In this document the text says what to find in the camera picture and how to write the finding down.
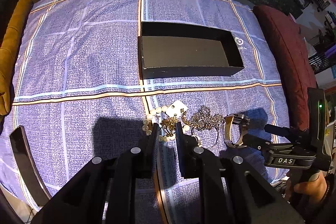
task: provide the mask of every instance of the metal screw head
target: metal screw head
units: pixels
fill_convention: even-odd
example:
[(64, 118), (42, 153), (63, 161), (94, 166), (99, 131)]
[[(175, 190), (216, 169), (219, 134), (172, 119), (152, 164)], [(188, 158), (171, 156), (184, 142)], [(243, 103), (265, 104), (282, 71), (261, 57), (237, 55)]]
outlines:
[(99, 164), (99, 163), (101, 163), (101, 161), (102, 161), (101, 157), (94, 157), (92, 159), (93, 164)]
[(233, 161), (234, 161), (235, 163), (237, 163), (237, 164), (241, 164), (244, 160), (243, 160), (243, 158), (240, 157), (240, 156), (234, 156), (234, 157), (233, 157)]
[(197, 154), (202, 154), (204, 152), (204, 148), (196, 146), (196, 147), (194, 147), (194, 152), (197, 153)]
[(131, 153), (133, 153), (133, 154), (138, 154), (140, 152), (141, 152), (141, 149), (139, 147), (133, 147), (131, 149)]

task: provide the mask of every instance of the wristwatch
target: wristwatch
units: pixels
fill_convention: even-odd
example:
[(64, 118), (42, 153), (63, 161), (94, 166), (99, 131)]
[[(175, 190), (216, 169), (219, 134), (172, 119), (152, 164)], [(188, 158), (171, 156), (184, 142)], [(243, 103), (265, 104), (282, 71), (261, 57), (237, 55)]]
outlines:
[[(240, 113), (233, 113), (225, 117), (224, 128), (224, 142), (230, 148), (244, 148), (247, 145), (243, 145), (243, 136), (247, 134), (247, 126), (250, 123), (250, 119)], [(231, 140), (231, 126), (232, 124), (238, 124), (240, 127), (240, 138), (236, 143)]]

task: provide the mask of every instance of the white card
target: white card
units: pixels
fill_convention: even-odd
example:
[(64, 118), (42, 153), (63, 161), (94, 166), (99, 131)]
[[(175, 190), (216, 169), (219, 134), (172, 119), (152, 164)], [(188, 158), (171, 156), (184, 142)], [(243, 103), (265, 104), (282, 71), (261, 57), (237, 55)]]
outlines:
[(179, 118), (182, 116), (181, 109), (186, 111), (188, 107), (182, 103), (180, 100), (176, 100), (174, 103), (172, 103), (166, 110), (166, 114), (169, 117), (175, 117)]

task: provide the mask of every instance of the jewelry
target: jewelry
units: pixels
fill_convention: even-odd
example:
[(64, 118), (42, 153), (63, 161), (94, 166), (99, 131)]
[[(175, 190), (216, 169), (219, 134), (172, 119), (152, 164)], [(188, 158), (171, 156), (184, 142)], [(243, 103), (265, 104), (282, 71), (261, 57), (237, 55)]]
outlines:
[[(247, 134), (247, 126), (250, 122), (250, 119), (239, 113), (230, 114), (224, 117), (221, 114), (210, 115), (210, 108), (206, 106), (201, 106), (198, 112), (194, 113), (190, 120), (186, 118), (186, 111), (182, 113), (181, 120), (188, 125), (192, 130), (192, 136), (198, 140), (199, 146), (201, 146), (201, 140), (198, 136), (195, 135), (194, 129), (198, 131), (211, 130), (215, 128), (217, 131), (217, 138), (214, 145), (207, 148), (213, 148), (219, 139), (219, 130), (222, 130), (224, 143), (231, 148), (244, 148), (246, 145), (243, 145), (243, 137)], [(231, 140), (231, 126), (232, 124), (239, 124), (241, 129), (241, 135), (239, 140), (236, 143), (233, 143)]]
[(181, 120), (191, 128), (191, 134), (194, 136), (198, 141), (198, 146), (202, 146), (201, 139), (195, 135), (194, 129), (197, 129), (198, 131), (203, 131), (205, 129), (211, 130), (212, 128), (215, 128), (217, 131), (217, 139), (214, 145), (207, 148), (213, 148), (219, 139), (219, 130), (223, 129), (224, 127), (224, 116), (221, 114), (214, 114), (213, 116), (210, 115), (210, 108), (206, 106), (201, 106), (201, 108), (198, 110), (198, 112), (194, 113), (190, 120), (187, 120), (186, 118), (186, 111), (182, 113)]
[[(157, 107), (155, 109), (150, 110), (149, 114), (146, 115), (146, 118), (142, 120), (142, 124), (143, 124), (142, 131), (145, 131), (146, 135), (152, 134), (152, 124), (154, 122), (156, 122), (156, 119), (159, 119), (161, 114), (163, 112), (166, 112), (167, 109), (168, 109), (167, 106), (162, 106), (162, 107)], [(163, 129), (163, 131), (166, 133), (166, 135), (165, 136), (159, 135), (159, 141), (168, 142), (168, 141), (171, 141), (171, 140), (175, 139), (175, 124), (178, 121), (179, 121), (178, 117), (168, 117), (167, 119), (162, 120), (160, 125), (161, 125), (161, 128)], [(185, 133), (189, 130), (190, 130), (190, 126), (188, 126), (188, 125), (183, 126), (183, 133)]]
[[(247, 134), (247, 126), (250, 123), (250, 119), (239, 113), (233, 113), (225, 117), (225, 129), (224, 129), (224, 143), (230, 148), (244, 148), (247, 147), (243, 145), (243, 137)], [(232, 124), (238, 124), (240, 127), (240, 138), (236, 143), (231, 140), (231, 126)]]

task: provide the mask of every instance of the watch face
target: watch face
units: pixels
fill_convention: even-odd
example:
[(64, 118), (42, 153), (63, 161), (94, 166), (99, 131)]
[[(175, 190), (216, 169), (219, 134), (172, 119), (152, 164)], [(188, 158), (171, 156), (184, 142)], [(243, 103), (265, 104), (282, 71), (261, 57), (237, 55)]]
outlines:
[(240, 113), (234, 113), (231, 114), (231, 116), (233, 116), (233, 124), (249, 124), (250, 123), (250, 119), (244, 115), (244, 114), (240, 114)]

